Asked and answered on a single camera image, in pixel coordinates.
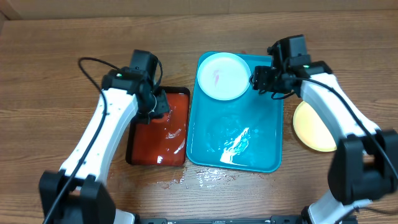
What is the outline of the yellow plate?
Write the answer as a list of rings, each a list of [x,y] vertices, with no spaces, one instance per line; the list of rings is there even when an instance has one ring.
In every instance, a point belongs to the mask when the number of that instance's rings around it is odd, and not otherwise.
[[[315,110],[305,101],[294,112],[293,128],[297,137],[309,148],[318,152],[336,150],[333,136]]]

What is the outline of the light blue plate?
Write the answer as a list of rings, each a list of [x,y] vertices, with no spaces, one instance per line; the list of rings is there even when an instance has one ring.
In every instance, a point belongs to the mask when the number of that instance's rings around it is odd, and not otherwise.
[[[220,52],[210,55],[199,65],[197,80],[201,90],[215,100],[239,98],[249,87],[251,70],[238,55]]]

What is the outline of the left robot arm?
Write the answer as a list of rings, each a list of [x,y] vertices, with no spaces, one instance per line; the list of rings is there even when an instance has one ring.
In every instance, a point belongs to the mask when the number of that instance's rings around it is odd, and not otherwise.
[[[106,189],[109,168],[130,123],[149,124],[169,112],[165,91],[155,78],[161,68],[152,53],[135,50],[128,67],[111,65],[100,84],[93,117],[76,148],[58,172],[45,171],[39,182],[44,223],[136,223],[116,208]]]

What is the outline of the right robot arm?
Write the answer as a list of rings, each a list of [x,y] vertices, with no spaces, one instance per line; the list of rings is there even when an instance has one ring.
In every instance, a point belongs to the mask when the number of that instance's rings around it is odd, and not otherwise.
[[[325,195],[300,215],[274,215],[271,223],[357,223],[355,210],[397,190],[397,132],[381,130],[355,107],[332,69],[311,60],[303,35],[280,39],[267,53],[272,64],[255,67],[253,89],[282,98],[296,94],[315,110],[336,144]]]

